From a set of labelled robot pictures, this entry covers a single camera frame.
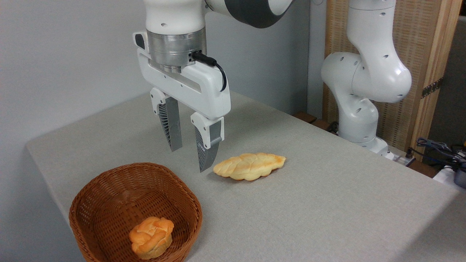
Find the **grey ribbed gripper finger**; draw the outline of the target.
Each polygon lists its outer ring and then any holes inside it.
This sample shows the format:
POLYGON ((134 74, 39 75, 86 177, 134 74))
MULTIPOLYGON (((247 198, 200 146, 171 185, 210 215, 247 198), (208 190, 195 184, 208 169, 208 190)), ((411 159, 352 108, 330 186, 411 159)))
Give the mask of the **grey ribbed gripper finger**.
POLYGON ((153 111, 159 116, 170 149, 176 151, 182 147, 178 101, 157 88, 150 91, 150 97, 153 111))
POLYGON ((209 120, 195 112, 191 115, 195 126, 196 147, 200 172, 210 168, 217 156, 219 143, 225 139, 224 118, 209 120))

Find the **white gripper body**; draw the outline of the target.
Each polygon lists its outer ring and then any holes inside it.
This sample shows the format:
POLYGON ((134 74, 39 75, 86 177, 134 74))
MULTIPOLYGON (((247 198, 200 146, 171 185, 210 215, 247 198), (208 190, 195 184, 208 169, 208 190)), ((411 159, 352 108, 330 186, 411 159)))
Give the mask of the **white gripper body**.
POLYGON ((181 68, 181 73, 166 72, 150 58, 147 33, 133 33, 133 41, 138 46, 141 73, 155 88, 210 120, 231 110, 229 88, 221 90, 224 78, 217 67, 195 62, 181 68))

